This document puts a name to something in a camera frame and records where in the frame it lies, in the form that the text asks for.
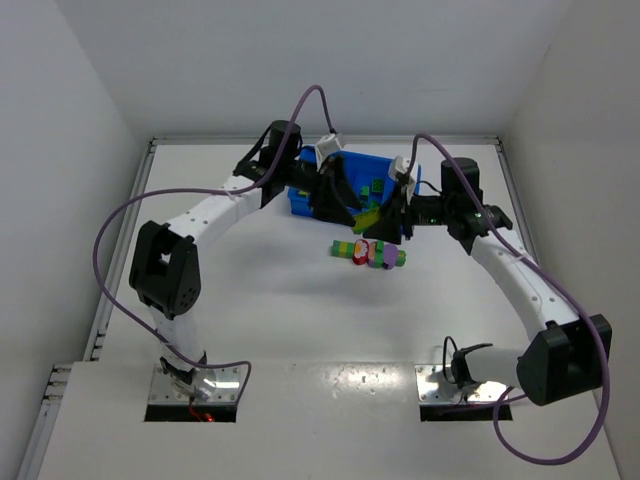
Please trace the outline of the multicolour lego brick stack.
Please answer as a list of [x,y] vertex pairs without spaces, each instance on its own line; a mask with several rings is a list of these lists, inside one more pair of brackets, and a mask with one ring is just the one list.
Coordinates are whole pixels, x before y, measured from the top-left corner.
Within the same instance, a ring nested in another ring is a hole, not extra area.
[[356,235],[363,234],[367,229],[372,227],[380,219],[378,208],[373,208],[365,212],[358,213],[354,216],[355,224],[351,228]]

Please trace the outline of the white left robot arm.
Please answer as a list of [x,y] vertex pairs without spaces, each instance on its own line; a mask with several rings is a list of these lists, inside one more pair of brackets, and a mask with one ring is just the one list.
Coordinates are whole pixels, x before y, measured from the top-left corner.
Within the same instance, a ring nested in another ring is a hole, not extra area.
[[346,176],[342,149],[341,136],[329,133],[313,146],[314,160],[304,161],[300,127],[276,120],[237,163],[222,194],[162,224],[148,221],[140,228],[129,284],[149,308],[162,338],[162,371],[179,391],[198,396],[209,377],[190,312],[201,292],[201,253],[287,187],[307,193],[314,218],[354,226],[352,213],[361,205]]

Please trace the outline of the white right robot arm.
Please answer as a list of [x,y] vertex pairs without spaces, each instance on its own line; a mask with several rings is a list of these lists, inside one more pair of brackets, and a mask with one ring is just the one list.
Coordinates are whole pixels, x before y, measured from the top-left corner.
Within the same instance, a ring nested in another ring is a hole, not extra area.
[[392,161],[388,171],[394,182],[392,194],[365,237],[400,244],[411,238],[416,226],[445,226],[493,278],[530,340],[523,351],[491,343],[457,350],[449,367],[450,382],[458,388],[500,382],[522,390],[538,406],[602,387],[611,325],[601,315],[577,313],[535,272],[536,264],[506,213],[483,203],[477,162],[442,161],[441,192],[427,196],[416,193],[417,180],[409,166],[409,159],[402,156]]

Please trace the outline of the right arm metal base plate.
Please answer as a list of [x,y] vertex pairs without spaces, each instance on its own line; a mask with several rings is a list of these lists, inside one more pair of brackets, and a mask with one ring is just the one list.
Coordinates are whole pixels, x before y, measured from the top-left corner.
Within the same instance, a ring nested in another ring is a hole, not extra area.
[[458,387],[450,365],[417,364],[415,378],[420,406],[479,406],[495,402],[507,389],[499,382],[487,381]]

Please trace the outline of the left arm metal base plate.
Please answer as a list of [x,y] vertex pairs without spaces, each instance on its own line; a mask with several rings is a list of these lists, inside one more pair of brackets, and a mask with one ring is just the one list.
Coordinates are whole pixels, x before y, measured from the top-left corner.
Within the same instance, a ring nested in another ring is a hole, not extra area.
[[151,377],[148,404],[154,406],[187,406],[193,399],[197,405],[227,406],[239,399],[241,375],[239,367],[197,371],[190,385],[164,373],[155,366]]

